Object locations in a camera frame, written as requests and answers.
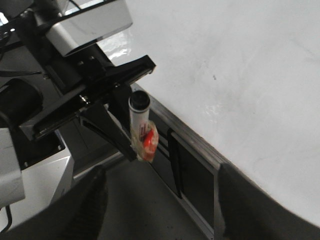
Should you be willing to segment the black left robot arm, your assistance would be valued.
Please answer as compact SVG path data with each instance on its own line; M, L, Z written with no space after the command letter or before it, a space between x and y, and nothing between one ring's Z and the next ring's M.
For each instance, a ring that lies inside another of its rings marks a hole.
M98 41L129 28L133 21L123 0L90 6L66 2L3 0L8 22L0 27L0 52L26 47L39 70L2 70L9 79L0 89L0 125L11 131L16 152L42 159L57 142L54 132L78 119L128 159L137 155L126 132L130 129L131 84L153 72L145 55L114 65Z

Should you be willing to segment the white robot base platform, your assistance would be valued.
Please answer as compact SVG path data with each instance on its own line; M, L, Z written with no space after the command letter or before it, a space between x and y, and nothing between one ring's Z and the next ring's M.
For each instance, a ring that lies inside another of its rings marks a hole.
M53 155L21 169L8 128L0 130L0 228L35 216L72 185L74 160L66 143Z

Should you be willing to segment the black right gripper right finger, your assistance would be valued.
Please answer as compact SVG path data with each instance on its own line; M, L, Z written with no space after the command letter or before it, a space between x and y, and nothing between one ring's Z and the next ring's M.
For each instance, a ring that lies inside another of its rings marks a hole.
M282 207L229 164L218 170L218 198L228 240L318 240L319 227Z

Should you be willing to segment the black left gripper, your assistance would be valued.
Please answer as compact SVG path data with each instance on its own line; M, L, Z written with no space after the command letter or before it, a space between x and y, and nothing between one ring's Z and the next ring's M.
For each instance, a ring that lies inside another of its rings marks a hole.
M62 96L19 128L29 140L39 140L79 119L81 124L117 148L129 161L137 159L131 141L129 97L131 84L156 67L145 55L115 66L97 46L63 57L54 48L36 60Z

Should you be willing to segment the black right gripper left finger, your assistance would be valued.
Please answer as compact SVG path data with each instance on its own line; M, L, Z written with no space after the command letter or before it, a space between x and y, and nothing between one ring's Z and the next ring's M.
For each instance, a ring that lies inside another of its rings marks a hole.
M1 233L2 240L96 240L108 205L106 170L92 168L67 193L35 216Z

